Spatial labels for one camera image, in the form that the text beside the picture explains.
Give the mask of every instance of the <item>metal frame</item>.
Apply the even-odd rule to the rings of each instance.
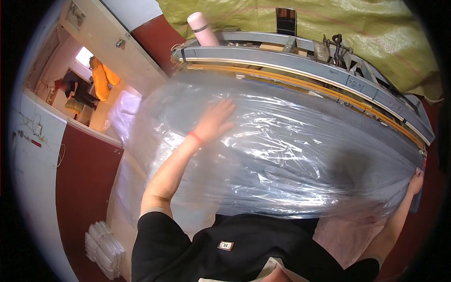
[[[282,34],[223,32],[216,35],[218,40],[268,42],[282,44],[285,46],[284,50],[291,50],[295,46],[313,51],[312,40]],[[382,75],[379,72],[374,72],[375,69],[370,64],[355,55],[350,56],[352,60],[361,64],[360,68],[365,77],[350,74],[345,69],[319,63],[308,57],[254,47],[199,46],[197,40],[191,40],[177,48],[173,53],[173,57],[178,57],[179,61],[217,61],[258,65],[300,74],[335,85],[384,108],[410,127],[427,145],[430,145],[435,138],[430,125],[425,124],[402,101],[373,82],[375,77],[379,78]]]

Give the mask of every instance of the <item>hand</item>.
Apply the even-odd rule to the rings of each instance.
[[[203,114],[194,133],[205,143],[211,142],[221,137],[227,130],[233,127],[232,122],[226,122],[226,119],[235,109],[232,100],[222,99],[219,103],[209,106]]]
[[[409,187],[407,188],[407,192],[411,193],[412,195],[417,194],[420,191],[421,186],[423,186],[423,179],[424,179],[424,172],[421,169],[416,168],[415,174],[412,177],[412,179],[410,180]]]

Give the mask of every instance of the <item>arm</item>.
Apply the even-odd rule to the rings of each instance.
[[[368,245],[363,254],[359,257],[357,261],[366,258],[375,258],[383,263],[385,258],[387,258],[391,249],[395,246],[398,240],[399,234],[401,233],[402,227],[404,226],[405,219],[409,213],[410,204],[415,194],[417,194],[421,186],[423,185],[424,172],[419,168],[416,169],[414,176],[410,180],[409,187],[407,188],[407,193],[404,199],[399,205],[396,212],[387,220],[384,228],[379,234],[374,237],[371,243]]]
[[[233,127],[233,123],[226,122],[235,109],[231,100],[221,100],[211,106],[203,115],[196,126],[194,133],[207,144],[219,138],[224,132]],[[172,217],[170,201],[179,187],[185,168],[202,144],[191,135],[185,137],[180,146],[174,150],[171,156],[158,169],[149,185],[144,191],[141,202],[141,213],[149,208],[162,208]]]

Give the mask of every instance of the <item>black t-shirt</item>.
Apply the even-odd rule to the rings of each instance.
[[[221,241],[232,249],[218,248]],[[198,232],[191,242],[173,219],[150,212],[138,221],[132,254],[132,282],[251,281],[270,257],[310,282],[374,281],[379,262],[364,259],[346,270],[290,221],[240,214]]]
[[[69,81],[69,90],[64,92],[64,94],[66,94],[66,98],[69,98],[69,95],[72,91],[75,91],[75,80],[70,80]]]

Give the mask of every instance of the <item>pink thermos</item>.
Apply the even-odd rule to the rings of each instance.
[[[199,41],[200,46],[218,46],[219,42],[212,28],[208,26],[201,12],[191,14],[188,19],[188,24],[194,32],[194,35]]]

